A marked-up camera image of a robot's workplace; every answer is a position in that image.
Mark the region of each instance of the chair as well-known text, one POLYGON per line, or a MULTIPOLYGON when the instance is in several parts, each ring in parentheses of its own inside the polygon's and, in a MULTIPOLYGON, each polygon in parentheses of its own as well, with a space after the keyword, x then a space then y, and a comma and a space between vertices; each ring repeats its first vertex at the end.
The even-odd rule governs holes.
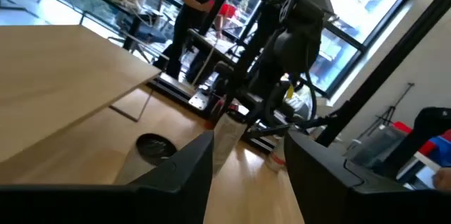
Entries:
MULTIPOLYGON (((154 10, 160 12, 161 6, 163 5, 163 0, 146 0, 145 5, 143 8, 153 8, 154 10)), ((166 43, 167 39, 163 34, 163 31, 166 29, 168 24, 173 21, 173 19, 165 14, 160 13, 155 19, 150 20, 151 24, 154 26, 159 25, 159 22, 161 20, 161 16, 165 16, 166 20, 164 24, 158 28, 158 27, 150 27, 148 24, 141 24, 140 29, 138 30, 137 35, 135 36, 136 39, 140 40, 141 42, 136 42, 135 48, 132 50, 137 50, 141 56, 148 62, 151 63, 151 61, 146 57, 144 54, 144 50, 152 50, 148 45, 152 43, 166 43)), ((116 23, 121 29, 122 34, 125 36, 128 36, 128 28, 132 25, 132 18, 131 17, 124 17, 123 15, 119 15, 116 18, 116 23)), ((124 42, 125 40, 122 38, 115 38, 115 37, 108 37, 108 39, 116 40, 119 42, 124 42)), ((158 57, 158 52, 150 52, 150 54, 155 58, 158 57)))

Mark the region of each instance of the red object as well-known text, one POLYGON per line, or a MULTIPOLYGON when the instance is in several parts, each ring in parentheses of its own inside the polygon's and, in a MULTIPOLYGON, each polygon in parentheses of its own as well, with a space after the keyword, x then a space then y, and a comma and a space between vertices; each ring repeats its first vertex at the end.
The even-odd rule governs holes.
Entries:
POLYGON ((442 137, 445 138, 447 141, 451 142, 451 130, 445 132, 445 134, 442 137))
POLYGON ((219 11, 219 15, 225 16, 227 18, 232 18, 235 15, 235 12, 237 11, 236 7, 230 5, 230 4, 223 4, 219 11))
POLYGON ((281 158, 279 158, 278 156, 276 156, 275 153, 271 153, 270 157, 273 159, 273 161, 275 163, 277 163, 278 165, 285 165, 285 161, 282 160, 281 158))
MULTIPOLYGON (((405 125, 402 122, 393 123, 393 127, 395 127, 396 129, 398 129, 400 131, 406 132, 406 133, 410 133, 412 131, 412 129, 409 126, 405 125)), ((436 147, 437 147, 437 145, 434 142, 429 140, 418 150, 418 152, 420 152, 421 154, 427 156, 436 147)))
MULTIPOLYGON (((219 99, 219 101, 216 103, 216 105, 218 106, 218 110, 219 110, 224 105, 224 99, 222 99, 222 98, 219 99)), ((238 111, 239 107, 237 104, 230 104, 228 108, 231 110, 234 110, 234 111, 238 111)), ((218 121, 212 122, 210 120, 207 120, 207 121, 205 121, 204 128, 207 130, 212 130, 215 128, 216 122, 218 122, 218 121)))

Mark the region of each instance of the black metal frame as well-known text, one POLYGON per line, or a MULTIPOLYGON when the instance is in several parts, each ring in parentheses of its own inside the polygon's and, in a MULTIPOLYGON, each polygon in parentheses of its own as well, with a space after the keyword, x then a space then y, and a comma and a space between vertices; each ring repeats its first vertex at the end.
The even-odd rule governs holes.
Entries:
MULTIPOLYGON (((179 1, 176 0, 165 0, 169 2, 170 4, 173 4, 174 6, 181 8, 182 4, 179 1)), ((343 81, 346 79, 346 77, 349 76, 349 74, 352 72, 352 70, 357 66, 357 64, 362 61, 362 59, 365 57, 367 51, 369 50, 369 47, 377 40, 377 37, 380 36, 382 33, 382 30, 385 29, 390 21, 396 16, 396 14, 399 12, 399 10, 402 8, 402 5, 404 4, 406 0, 397 0, 395 4, 392 6, 392 8, 386 13, 386 15, 381 19, 379 24, 374 28, 374 30, 370 33, 370 35, 365 39, 364 42, 359 42, 355 38, 349 36, 346 32, 338 29, 333 24, 327 24, 325 26, 325 29, 332 32, 337 37, 343 39, 345 42, 347 42, 349 45, 353 46, 357 49, 356 54, 351 58, 350 61, 347 62, 346 66, 340 71, 338 76, 334 79, 334 81, 330 84, 330 86, 323 90, 319 87, 315 86, 316 91, 321 94, 324 97, 331 98, 335 92, 338 90, 338 88, 341 86, 343 81)), ((249 19, 249 22, 247 24, 247 28, 249 30, 252 28, 253 24, 257 21, 257 17, 254 17, 254 15, 251 15, 251 18, 249 19)), ((228 30, 223 30, 223 35, 231 40, 241 40, 242 36, 247 36, 249 34, 249 31, 243 31, 242 34, 237 37, 232 32, 228 30)))

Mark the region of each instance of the glass wall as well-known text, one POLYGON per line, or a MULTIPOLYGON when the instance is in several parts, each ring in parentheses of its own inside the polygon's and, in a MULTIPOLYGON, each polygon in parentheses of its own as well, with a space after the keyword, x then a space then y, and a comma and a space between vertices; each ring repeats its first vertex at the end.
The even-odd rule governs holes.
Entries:
POLYGON ((350 61, 366 51, 364 43, 398 0, 330 0, 339 20, 333 34, 323 31, 321 51, 311 69, 316 86, 331 94, 350 61))
POLYGON ((233 18, 227 20, 225 28, 228 29, 232 35, 240 37, 241 32, 244 30, 252 14, 260 4, 260 0, 227 0, 226 3, 234 5, 237 11, 233 18))

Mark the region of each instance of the wooden table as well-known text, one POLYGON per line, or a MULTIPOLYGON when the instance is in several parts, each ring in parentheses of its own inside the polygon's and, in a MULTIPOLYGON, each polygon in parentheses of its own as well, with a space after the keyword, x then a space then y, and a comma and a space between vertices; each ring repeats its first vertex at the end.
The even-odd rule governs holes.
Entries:
POLYGON ((160 73, 79 25, 0 27, 0 36, 0 161, 160 73))

